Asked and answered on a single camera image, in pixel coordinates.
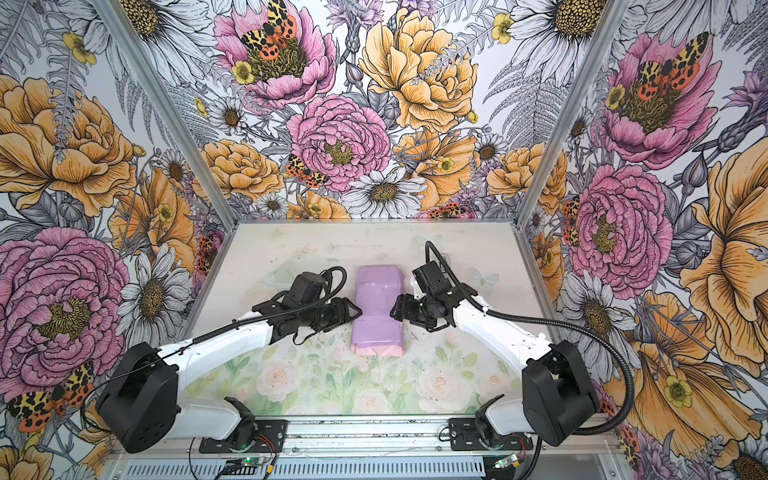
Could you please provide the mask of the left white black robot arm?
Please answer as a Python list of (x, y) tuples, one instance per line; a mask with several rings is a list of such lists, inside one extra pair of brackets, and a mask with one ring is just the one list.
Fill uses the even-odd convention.
[(259, 433), (242, 401), (191, 398), (185, 389), (243, 354), (296, 340), (303, 329), (329, 332), (359, 318), (361, 309), (340, 295), (347, 278), (341, 266), (303, 272), (288, 290), (208, 333), (161, 347), (146, 342), (130, 347), (103, 384), (97, 414), (131, 454), (167, 439), (209, 439), (234, 452), (250, 449)]

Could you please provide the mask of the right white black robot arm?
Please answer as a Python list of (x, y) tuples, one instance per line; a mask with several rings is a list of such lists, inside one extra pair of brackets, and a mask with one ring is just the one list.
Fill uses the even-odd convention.
[(412, 294), (397, 297), (390, 316), (429, 332), (455, 327), (479, 340), (515, 370), (519, 397), (497, 395), (475, 413), (475, 429), (487, 446), (512, 434), (532, 433), (558, 446), (574, 435), (599, 402), (578, 349), (551, 342), (491, 314), (472, 287), (449, 280), (436, 262), (413, 271)]

